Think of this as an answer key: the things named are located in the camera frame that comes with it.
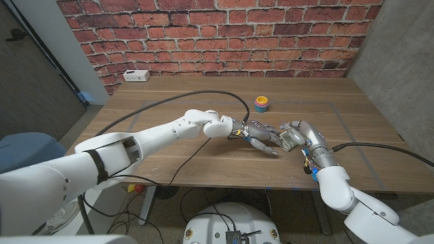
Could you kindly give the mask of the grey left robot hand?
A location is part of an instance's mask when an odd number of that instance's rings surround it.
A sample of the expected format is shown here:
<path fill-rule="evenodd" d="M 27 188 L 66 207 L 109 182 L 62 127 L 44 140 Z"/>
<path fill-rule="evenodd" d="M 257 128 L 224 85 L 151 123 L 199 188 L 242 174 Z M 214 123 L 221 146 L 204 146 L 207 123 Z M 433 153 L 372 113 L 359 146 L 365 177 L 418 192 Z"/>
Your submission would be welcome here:
<path fill-rule="evenodd" d="M 233 130 L 234 135 L 242 137 L 254 148 L 270 155 L 277 155 L 278 152 L 272 147 L 267 146 L 264 141 L 267 140 L 269 142 L 273 142 L 278 147 L 282 148 L 283 142 L 279 137 L 280 133 L 281 132 L 273 126 L 261 124 L 253 120 L 241 122 L 239 129 Z"/>

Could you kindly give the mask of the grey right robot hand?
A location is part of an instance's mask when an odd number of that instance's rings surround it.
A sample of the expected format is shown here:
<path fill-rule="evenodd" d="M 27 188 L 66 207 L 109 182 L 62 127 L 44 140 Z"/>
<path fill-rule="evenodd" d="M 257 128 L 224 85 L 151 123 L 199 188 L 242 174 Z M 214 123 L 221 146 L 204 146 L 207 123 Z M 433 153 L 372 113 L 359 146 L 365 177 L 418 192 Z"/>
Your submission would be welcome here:
<path fill-rule="evenodd" d="M 305 145 L 309 151 L 317 148 L 328 148 L 326 139 L 310 123 L 306 121 L 291 121 L 281 126 L 284 132 L 279 137 L 283 142 L 283 149 L 292 150 L 295 146 Z"/>

